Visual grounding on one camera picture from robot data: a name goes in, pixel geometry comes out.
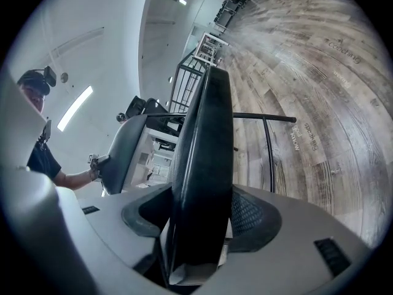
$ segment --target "baseball cap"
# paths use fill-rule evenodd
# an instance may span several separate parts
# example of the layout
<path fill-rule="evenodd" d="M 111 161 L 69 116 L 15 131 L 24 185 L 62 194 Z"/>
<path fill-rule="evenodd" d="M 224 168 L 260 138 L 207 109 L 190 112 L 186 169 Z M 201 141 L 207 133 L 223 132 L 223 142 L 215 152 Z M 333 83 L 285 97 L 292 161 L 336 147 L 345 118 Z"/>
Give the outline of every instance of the baseball cap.
<path fill-rule="evenodd" d="M 50 92 L 50 87 L 48 83 L 45 81 L 44 76 L 37 71 L 29 70 L 25 72 L 22 77 L 18 80 L 18 85 L 28 85 L 34 87 L 43 95 L 48 95 Z"/>

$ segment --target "fluorescent light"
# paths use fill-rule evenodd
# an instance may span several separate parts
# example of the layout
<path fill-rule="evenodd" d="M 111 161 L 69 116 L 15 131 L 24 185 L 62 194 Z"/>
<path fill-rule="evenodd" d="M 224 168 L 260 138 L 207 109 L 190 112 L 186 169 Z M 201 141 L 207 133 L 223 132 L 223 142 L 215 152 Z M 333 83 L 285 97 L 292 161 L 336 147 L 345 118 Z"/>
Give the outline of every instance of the fluorescent light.
<path fill-rule="evenodd" d="M 80 105 L 84 103 L 84 101 L 90 96 L 90 94 L 93 93 L 93 89 L 91 86 L 86 88 L 82 94 L 76 99 L 75 102 L 71 105 L 70 108 L 68 108 L 67 112 L 64 114 L 63 118 L 61 118 L 59 124 L 57 125 L 57 129 L 59 129 L 61 132 L 64 131 L 66 128 L 68 122 L 71 120 L 73 115 L 76 113 L 76 111 L 79 109 Z"/>

